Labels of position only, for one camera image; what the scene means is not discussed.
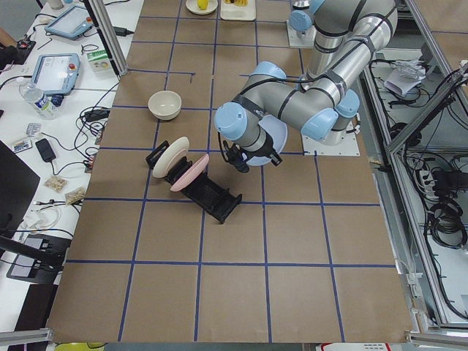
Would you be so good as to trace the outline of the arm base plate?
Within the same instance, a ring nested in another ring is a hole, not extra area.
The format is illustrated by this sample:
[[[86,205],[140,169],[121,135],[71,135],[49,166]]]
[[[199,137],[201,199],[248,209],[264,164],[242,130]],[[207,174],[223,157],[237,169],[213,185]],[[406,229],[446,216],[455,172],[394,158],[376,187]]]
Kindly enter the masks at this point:
[[[316,34],[314,25],[312,25],[310,28],[308,28],[305,31],[299,32],[299,31],[296,31],[290,25],[290,21],[287,20],[286,28],[287,28],[288,42],[291,48],[310,49],[313,47],[314,38]]]
[[[339,113],[337,122],[321,141],[303,135],[304,154],[309,156],[360,156],[357,141],[358,117],[358,112],[349,113],[347,116]]]

